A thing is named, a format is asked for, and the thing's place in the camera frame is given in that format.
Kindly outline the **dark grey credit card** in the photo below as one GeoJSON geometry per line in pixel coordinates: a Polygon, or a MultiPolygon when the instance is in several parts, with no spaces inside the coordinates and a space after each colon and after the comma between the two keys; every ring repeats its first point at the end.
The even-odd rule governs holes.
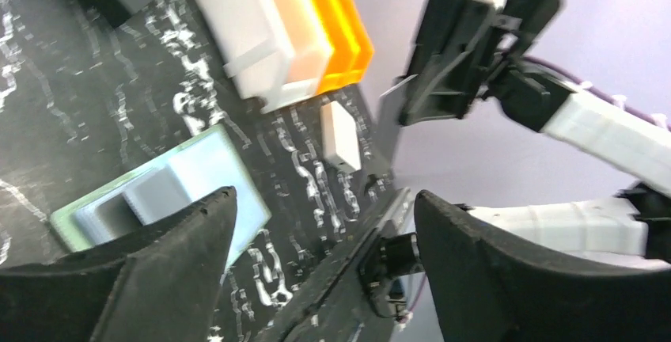
{"type": "Polygon", "coordinates": [[[415,77],[413,74],[394,78],[392,86],[379,96],[373,142],[380,155],[390,165],[393,164],[400,130],[403,127],[399,119],[406,101],[406,91],[415,77]]]}

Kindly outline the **green card holder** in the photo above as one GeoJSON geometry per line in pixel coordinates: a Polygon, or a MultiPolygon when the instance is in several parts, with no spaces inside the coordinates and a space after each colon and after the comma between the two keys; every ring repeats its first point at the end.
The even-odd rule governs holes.
{"type": "Polygon", "coordinates": [[[230,267],[271,217],[225,128],[218,124],[52,213],[72,252],[91,249],[172,215],[213,191],[237,191],[230,267]]]}

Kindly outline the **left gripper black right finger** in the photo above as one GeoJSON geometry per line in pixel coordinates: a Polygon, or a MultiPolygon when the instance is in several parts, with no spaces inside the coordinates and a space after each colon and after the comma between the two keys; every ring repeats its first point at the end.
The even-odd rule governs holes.
{"type": "Polygon", "coordinates": [[[670,273],[556,252],[427,190],[419,255],[446,341],[667,341],[670,273]]]}

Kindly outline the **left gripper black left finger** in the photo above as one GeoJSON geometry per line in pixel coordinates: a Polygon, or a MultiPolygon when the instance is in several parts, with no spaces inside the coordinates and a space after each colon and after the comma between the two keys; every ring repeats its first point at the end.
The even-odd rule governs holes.
{"type": "Polygon", "coordinates": [[[223,187],[114,241],[2,269],[2,340],[204,341],[236,217],[223,187]]]}

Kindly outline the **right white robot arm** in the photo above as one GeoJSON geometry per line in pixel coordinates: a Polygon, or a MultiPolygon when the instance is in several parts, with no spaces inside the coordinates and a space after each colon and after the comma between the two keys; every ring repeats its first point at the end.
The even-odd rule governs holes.
{"type": "MultiPolygon", "coordinates": [[[[670,0],[565,0],[531,53],[641,112],[670,113],[670,0]]],[[[494,100],[465,120],[405,128],[396,171],[413,188],[487,207],[591,200],[632,182],[509,121],[494,100]]]]}

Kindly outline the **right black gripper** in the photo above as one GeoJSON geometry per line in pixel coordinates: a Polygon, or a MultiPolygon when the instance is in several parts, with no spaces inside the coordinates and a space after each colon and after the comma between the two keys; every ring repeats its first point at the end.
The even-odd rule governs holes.
{"type": "Polygon", "coordinates": [[[406,75],[399,123],[462,119],[476,99],[494,97],[504,114],[539,132],[569,97],[525,53],[562,0],[426,0],[406,75]]]}

